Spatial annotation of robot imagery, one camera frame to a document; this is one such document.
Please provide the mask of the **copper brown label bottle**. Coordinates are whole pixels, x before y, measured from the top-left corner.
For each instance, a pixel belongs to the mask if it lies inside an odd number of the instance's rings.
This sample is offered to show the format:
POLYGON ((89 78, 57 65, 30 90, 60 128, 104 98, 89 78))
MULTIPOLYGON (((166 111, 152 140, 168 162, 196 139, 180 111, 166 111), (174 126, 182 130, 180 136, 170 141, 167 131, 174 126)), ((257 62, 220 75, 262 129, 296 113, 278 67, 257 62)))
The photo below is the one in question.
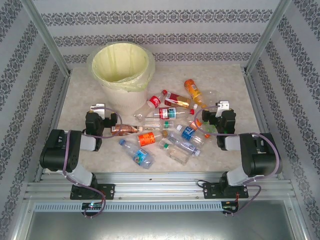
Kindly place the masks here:
POLYGON ((144 130, 143 126, 129 125, 129 124, 116 124, 110 129, 110 133, 114 136, 119 131, 119 136, 127 136, 130 134, 137 134, 144 130))

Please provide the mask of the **small controller board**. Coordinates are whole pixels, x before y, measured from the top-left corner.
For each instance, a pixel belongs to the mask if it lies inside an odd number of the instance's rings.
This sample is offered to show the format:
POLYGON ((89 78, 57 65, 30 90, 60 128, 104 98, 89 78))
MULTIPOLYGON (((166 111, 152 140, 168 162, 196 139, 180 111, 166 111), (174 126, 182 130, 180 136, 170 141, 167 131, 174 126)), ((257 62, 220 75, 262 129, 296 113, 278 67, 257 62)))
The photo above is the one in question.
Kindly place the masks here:
POLYGON ((225 211, 237 212, 239 209, 238 201, 223 201, 221 204, 225 211))
POLYGON ((82 203, 81 209, 84 210, 92 210, 92 211, 99 211, 102 208, 101 202, 87 202, 82 203))

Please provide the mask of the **aluminium frame post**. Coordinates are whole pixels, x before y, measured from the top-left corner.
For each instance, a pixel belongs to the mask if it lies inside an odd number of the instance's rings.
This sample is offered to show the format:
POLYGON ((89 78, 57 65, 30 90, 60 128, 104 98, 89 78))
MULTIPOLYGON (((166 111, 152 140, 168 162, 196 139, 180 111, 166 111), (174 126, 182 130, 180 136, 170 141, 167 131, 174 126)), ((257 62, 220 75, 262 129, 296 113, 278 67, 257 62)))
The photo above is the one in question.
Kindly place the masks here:
POLYGON ((33 24, 35 25, 38 33, 40 34, 42 40, 47 45, 50 53, 52 54, 55 62, 57 63, 59 69, 62 71, 64 76, 69 76, 71 70, 69 69, 63 55, 61 54, 54 38, 52 37, 47 25, 45 24, 41 14, 36 8, 33 0, 20 0, 23 8, 29 15, 33 24))
POLYGON ((270 41, 274 31, 277 28, 277 25, 279 24, 283 15, 287 11, 291 2, 292 2, 292 0, 279 0, 279 3, 277 5, 277 7, 275 8, 272 16, 270 17, 270 20, 269 20, 264 32, 262 33, 256 47, 254 48, 247 64, 245 65, 245 67, 241 68, 244 76, 248 75, 252 72, 253 68, 255 67, 257 61, 259 60, 267 43, 270 41))

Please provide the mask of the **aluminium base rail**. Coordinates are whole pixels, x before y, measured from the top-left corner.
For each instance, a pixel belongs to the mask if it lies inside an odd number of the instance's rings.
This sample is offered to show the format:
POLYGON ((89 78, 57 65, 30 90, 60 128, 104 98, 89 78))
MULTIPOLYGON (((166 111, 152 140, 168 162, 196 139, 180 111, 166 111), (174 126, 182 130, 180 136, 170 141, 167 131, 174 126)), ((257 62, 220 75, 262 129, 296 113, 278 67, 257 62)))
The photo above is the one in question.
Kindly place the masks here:
MULTIPOLYGON (((102 184, 115 184, 114 201, 174 202, 203 201, 201 180, 218 182, 221 172, 122 172, 97 173, 102 184)), ((273 176, 258 180, 261 192, 257 200, 288 200, 297 198, 290 180, 273 176)), ((65 202, 70 199, 72 184, 58 173, 44 173, 39 182, 27 184, 23 200, 65 202)))

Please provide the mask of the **Coca-Cola bottle red label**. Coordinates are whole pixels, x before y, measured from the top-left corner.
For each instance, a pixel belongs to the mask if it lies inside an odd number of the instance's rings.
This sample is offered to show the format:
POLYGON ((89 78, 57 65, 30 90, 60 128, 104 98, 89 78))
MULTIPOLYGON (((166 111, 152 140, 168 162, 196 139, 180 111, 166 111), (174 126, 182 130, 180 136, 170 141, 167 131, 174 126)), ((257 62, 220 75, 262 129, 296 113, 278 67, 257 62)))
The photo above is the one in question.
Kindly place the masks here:
POLYGON ((161 105, 167 94, 168 92, 164 89, 161 92, 153 95, 141 108, 134 113, 133 116, 135 119, 142 121, 144 118, 146 118, 151 112, 161 105))

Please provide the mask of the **blue label white cap bottle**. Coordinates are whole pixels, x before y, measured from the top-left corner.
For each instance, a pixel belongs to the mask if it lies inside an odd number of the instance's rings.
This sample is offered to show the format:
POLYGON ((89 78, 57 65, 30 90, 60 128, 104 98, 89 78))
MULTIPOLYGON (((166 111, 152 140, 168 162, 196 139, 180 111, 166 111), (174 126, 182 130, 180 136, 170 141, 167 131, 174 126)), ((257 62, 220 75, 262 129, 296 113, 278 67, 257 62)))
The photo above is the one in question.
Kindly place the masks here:
POLYGON ((183 139, 189 141, 195 147, 199 149, 203 147, 205 143, 205 135, 199 130, 194 130, 190 126, 185 126, 180 124, 176 127, 176 130, 183 139))

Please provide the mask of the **white bin with yellow liner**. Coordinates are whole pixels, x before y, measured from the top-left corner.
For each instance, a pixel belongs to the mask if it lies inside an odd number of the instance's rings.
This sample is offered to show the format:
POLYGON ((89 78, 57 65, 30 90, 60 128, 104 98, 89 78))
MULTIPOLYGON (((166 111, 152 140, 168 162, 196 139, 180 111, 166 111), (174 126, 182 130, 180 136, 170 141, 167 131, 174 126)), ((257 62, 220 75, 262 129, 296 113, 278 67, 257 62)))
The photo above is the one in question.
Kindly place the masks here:
POLYGON ((154 55, 144 47, 117 41, 96 48, 86 59, 89 74, 104 89, 142 92, 156 70, 154 55))

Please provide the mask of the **grey metal sheet panel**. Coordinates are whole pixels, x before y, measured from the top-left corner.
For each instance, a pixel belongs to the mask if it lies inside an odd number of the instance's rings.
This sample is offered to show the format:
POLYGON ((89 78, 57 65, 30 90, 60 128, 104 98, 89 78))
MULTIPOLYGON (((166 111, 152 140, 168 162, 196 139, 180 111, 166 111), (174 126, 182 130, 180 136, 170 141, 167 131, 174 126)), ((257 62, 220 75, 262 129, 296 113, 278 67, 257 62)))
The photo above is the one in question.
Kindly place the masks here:
POLYGON ((217 211, 36 212, 27 240, 295 240, 281 201, 255 201, 235 216, 217 211))

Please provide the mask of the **aluminium side rail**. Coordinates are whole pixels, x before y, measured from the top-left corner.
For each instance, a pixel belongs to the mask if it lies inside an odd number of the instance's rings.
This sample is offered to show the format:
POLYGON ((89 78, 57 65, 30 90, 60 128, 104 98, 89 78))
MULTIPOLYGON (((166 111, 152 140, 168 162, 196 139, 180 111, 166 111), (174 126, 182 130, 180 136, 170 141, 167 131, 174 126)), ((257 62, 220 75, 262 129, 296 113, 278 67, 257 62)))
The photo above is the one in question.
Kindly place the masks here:
MULTIPOLYGON (((47 135, 46 135, 46 137, 44 139, 44 144, 43 145, 46 144, 47 139, 48 139, 51 131, 53 129, 56 129, 58 124, 59 124, 59 120, 60 120, 60 117, 61 117, 61 112, 62 112, 63 105, 64 105, 64 102, 65 102, 65 98, 66 98, 66 95, 67 95, 70 79, 71 79, 71 73, 68 75, 68 77, 65 77, 63 85, 61 86, 61 89, 60 89, 60 92, 59 92, 59 96, 58 96, 58 99, 57 99, 57 102, 56 102, 56 105, 55 105, 54 113, 53 113, 53 116, 51 118, 51 124, 50 124, 50 127, 49 127, 48 131, 47 131, 47 135)), ((39 163, 37 165, 37 169, 36 169, 36 172, 35 172, 35 175, 34 175, 33 182, 37 183, 37 182, 39 182, 41 180, 43 171, 44 171, 44 168, 41 167, 41 165, 39 163)))
MULTIPOLYGON (((253 109, 253 112, 254 112, 254 115, 256 118, 259 133, 260 134, 261 133, 269 133, 270 131, 267 127, 267 122, 264 118, 262 107, 259 103, 258 95, 256 93, 253 81, 252 81, 251 77, 246 74, 243 75, 243 78, 244 78, 244 82, 245 82, 245 85, 246 85, 246 88, 248 91, 248 95, 249 95, 249 98, 251 101, 252 109, 253 109)), ((268 179, 268 178, 274 177, 282 172, 283 162, 280 158, 279 151, 278 151, 274 141, 272 142, 272 146, 275 148, 275 161, 276 162, 274 164, 274 168, 269 174, 267 174, 265 176, 256 176, 255 180, 268 179)))

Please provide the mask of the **blue cap colourful label bottle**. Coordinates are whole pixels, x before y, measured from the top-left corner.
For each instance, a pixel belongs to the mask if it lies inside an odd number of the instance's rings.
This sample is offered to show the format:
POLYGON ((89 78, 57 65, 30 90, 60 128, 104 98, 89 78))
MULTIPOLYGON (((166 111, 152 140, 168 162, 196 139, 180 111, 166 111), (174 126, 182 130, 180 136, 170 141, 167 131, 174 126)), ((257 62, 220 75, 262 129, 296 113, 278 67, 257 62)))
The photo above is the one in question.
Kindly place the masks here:
POLYGON ((118 143, 124 152, 140 167, 149 169, 154 163, 154 157, 136 143, 125 139, 120 139, 118 143))

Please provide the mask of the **red teal label bottle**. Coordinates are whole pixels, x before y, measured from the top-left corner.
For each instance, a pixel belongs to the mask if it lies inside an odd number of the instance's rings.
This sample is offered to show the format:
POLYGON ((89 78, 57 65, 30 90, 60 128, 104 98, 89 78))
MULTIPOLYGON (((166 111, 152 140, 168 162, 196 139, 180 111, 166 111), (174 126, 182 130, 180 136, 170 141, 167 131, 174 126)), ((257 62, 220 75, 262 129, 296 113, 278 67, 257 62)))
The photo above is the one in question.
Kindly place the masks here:
POLYGON ((193 116, 194 114, 194 109, 187 109, 183 107, 162 107, 156 108, 152 113, 152 117, 161 120, 175 120, 193 116))

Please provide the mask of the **clear bottle green label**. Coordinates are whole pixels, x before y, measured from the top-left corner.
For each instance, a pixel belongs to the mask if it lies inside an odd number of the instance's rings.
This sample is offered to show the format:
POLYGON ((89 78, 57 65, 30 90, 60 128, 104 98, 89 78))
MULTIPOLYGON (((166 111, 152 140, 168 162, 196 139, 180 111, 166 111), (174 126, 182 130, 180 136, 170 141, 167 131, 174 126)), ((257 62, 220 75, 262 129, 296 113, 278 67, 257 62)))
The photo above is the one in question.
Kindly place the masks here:
POLYGON ((173 143, 169 143, 168 141, 162 139, 158 143, 158 147, 165 152, 165 154, 175 160, 176 162, 180 163, 181 165, 186 165, 190 154, 188 151, 178 147, 177 145, 173 143))

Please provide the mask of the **orange NFC label bottle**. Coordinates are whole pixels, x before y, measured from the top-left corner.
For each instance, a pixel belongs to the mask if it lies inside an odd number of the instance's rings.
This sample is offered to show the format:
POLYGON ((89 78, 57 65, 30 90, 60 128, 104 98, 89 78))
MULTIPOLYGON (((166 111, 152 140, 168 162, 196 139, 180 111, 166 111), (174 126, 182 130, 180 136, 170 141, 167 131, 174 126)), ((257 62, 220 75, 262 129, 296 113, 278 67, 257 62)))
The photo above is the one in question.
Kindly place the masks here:
POLYGON ((167 137, 165 131, 153 130, 137 136, 138 143, 141 147, 158 144, 163 138, 167 137))

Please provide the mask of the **clear bottle green cap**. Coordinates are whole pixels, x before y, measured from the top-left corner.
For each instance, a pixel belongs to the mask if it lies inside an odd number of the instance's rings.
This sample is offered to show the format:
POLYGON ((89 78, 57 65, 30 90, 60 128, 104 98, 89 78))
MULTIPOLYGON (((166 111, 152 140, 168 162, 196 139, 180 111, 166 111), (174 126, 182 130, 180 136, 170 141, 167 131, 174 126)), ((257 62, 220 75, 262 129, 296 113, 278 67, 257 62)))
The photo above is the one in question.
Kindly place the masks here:
POLYGON ((174 129, 174 121, 163 120, 159 118, 147 117, 144 119, 142 126, 145 130, 168 130, 174 129))

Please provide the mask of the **white waste bin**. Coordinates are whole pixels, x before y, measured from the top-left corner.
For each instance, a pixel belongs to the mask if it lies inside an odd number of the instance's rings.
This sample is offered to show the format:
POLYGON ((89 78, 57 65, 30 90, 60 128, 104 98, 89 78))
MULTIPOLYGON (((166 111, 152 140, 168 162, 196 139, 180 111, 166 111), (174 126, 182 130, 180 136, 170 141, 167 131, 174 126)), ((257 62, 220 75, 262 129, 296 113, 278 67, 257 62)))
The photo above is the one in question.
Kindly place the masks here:
POLYGON ((127 91, 109 88, 105 83, 99 82, 106 94, 106 101, 121 115, 133 115, 147 102, 147 88, 142 91, 127 91))

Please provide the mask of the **orange juice bottle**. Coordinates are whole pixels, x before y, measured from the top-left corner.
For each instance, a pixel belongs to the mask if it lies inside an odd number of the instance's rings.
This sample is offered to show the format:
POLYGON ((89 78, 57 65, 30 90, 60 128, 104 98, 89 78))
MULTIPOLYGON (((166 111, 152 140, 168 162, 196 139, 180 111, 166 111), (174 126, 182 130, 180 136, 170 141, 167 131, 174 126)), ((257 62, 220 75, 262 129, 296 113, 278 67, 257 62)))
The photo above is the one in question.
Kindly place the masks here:
POLYGON ((201 108, 207 107, 207 105, 204 102, 202 92, 198 89, 198 87, 192 79, 188 79, 184 82, 184 88, 189 92, 192 100, 196 104, 198 104, 201 108))

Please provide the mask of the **red and gold label bottle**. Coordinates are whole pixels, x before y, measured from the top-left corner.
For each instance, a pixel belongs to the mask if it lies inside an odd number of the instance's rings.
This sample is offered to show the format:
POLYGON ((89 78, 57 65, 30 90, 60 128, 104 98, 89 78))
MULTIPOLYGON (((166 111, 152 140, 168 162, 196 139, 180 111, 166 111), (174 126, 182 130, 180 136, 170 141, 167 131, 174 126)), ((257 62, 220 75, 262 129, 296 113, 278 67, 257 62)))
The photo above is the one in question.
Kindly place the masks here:
POLYGON ((189 110, 196 110, 198 108, 198 104, 193 100, 172 92, 167 93, 164 104, 169 107, 181 107, 189 110))

